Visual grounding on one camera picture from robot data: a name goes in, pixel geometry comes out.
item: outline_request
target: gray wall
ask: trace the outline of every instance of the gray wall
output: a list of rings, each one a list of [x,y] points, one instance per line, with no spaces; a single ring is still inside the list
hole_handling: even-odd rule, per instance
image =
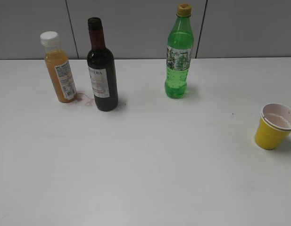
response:
[[[180,2],[0,0],[0,59],[42,59],[39,35],[49,30],[60,34],[70,58],[85,58],[91,16],[102,18],[115,58],[165,58]],[[195,56],[206,0],[189,2]],[[291,57],[291,0],[207,1],[197,58],[285,56]]]
[[[45,31],[57,31],[69,57],[77,58],[64,0],[0,0],[0,59],[43,58]]]
[[[291,0],[208,0],[198,58],[291,57]]]
[[[102,19],[106,45],[115,58],[165,58],[167,37],[181,0],[67,0],[80,58],[91,49],[87,31],[89,17]],[[191,26],[195,49],[206,0],[193,0]]]

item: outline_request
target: cup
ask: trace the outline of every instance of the cup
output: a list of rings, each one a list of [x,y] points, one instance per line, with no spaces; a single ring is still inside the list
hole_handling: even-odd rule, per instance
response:
[[[266,150],[275,149],[291,133],[291,108],[281,104],[263,107],[255,142]]]

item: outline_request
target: green soda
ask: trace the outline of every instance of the green soda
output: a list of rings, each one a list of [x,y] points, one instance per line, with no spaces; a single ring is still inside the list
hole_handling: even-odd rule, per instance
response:
[[[187,87],[186,79],[194,41],[190,16],[191,5],[180,4],[177,20],[168,36],[165,92],[170,98],[183,97]]]

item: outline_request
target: bottle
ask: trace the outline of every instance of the bottle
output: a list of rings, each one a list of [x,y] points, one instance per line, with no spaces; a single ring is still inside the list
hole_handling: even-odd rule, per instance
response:
[[[67,54],[60,48],[59,35],[56,32],[41,34],[41,43],[46,49],[45,62],[57,95],[62,103],[77,98],[76,88]]]
[[[191,5],[180,4],[177,21],[168,36],[165,92],[170,98],[182,98],[187,87],[186,79],[193,47],[190,16]]]
[[[106,48],[101,20],[88,19],[92,49],[87,62],[96,106],[101,111],[111,111],[118,105],[118,92],[114,57]]]

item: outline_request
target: juice bottle label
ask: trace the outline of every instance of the juice bottle label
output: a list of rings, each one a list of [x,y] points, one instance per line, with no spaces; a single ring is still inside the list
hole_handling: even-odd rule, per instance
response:
[[[192,48],[176,49],[167,46],[166,65],[176,71],[184,71],[189,68]]]
[[[97,97],[109,97],[108,79],[106,69],[95,69],[89,67],[93,93]]]
[[[57,74],[62,93],[64,94],[64,98],[68,100],[73,99],[76,94],[76,88],[69,61],[62,65],[55,66],[55,72]]]

